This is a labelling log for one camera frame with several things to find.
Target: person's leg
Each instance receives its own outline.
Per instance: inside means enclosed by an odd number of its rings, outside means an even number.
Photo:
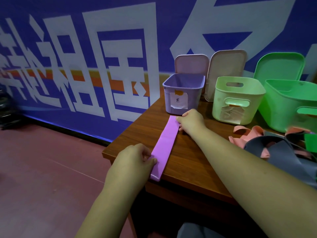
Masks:
[[[179,229],[177,238],[225,238],[206,227],[193,223],[184,223]]]

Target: light green plastic bin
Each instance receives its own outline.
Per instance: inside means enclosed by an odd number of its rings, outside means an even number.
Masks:
[[[219,77],[216,82],[212,116],[221,122],[249,124],[265,93],[259,80],[245,77]]]
[[[279,132],[300,127],[317,132],[317,84],[298,80],[269,79],[259,111]]]

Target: purple paper strip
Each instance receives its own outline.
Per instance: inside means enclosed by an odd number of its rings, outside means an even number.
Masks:
[[[158,139],[152,151],[151,158],[157,158],[158,160],[151,172],[150,178],[152,180],[160,181],[168,157],[170,156],[178,129],[179,123],[176,121],[176,116],[170,116],[160,138]]]

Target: paper label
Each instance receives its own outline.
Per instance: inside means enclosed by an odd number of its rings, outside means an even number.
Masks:
[[[244,109],[240,106],[224,106],[221,108],[220,120],[229,123],[240,124],[244,115]]]
[[[171,107],[178,109],[188,109],[188,94],[182,91],[171,93]]]

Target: hand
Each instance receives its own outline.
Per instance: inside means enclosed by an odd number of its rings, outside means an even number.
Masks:
[[[182,117],[177,117],[176,120],[180,123],[179,131],[184,130],[189,135],[206,127],[203,116],[195,109],[185,112]]]
[[[151,151],[143,144],[130,145],[122,150],[109,169],[105,188],[123,189],[137,196],[149,179],[157,159],[148,159]]]

